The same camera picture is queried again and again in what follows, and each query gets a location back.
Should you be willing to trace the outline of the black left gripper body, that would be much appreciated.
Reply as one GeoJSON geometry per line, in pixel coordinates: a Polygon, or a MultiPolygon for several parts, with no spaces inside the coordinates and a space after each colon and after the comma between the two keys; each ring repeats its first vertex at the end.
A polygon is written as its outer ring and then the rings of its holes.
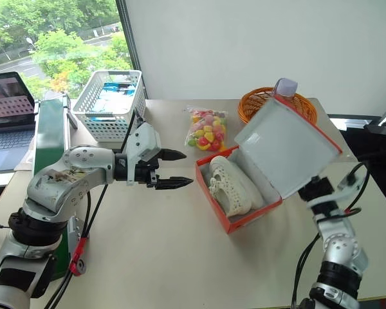
{"type": "Polygon", "coordinates": [[[147,187],[161,189],[159,175],[156,170],[159,169],[159,159],[162,158],[163,150],[160,150],[150,160],[140,160],[135,166],[134,180],[138,183],[144,183],[147,187]]]}

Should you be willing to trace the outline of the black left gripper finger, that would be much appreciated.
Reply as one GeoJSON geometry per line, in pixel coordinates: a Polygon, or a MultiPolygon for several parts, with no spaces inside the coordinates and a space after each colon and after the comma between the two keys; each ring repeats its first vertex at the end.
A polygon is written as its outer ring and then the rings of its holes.
{"type": "Polygon", "coordinates": [[[183,176],[171,176],[167,179],[157,179],[155,185],[156,190],[173,190],[179,189],[181,187],[187,186],[193,182],[193,179],[186,178],[183,176]]]}
{"type": "Polygon", "coordinates": [[[160,159],[163,161],[176,161],[185,159],[187,156],[181,151],[174,149],[161,149],[160,159]]]}

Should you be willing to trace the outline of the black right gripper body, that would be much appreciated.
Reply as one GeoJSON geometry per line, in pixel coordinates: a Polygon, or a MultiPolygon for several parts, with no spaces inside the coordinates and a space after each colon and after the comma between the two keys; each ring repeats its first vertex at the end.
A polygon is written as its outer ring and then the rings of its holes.
{"type": "Polygon", "coordinates": [[[311,201],[321,196],[327,196],[334,192],[328,177],[312,177],[311,181],[298,190],[303,201],[311,201]]]}

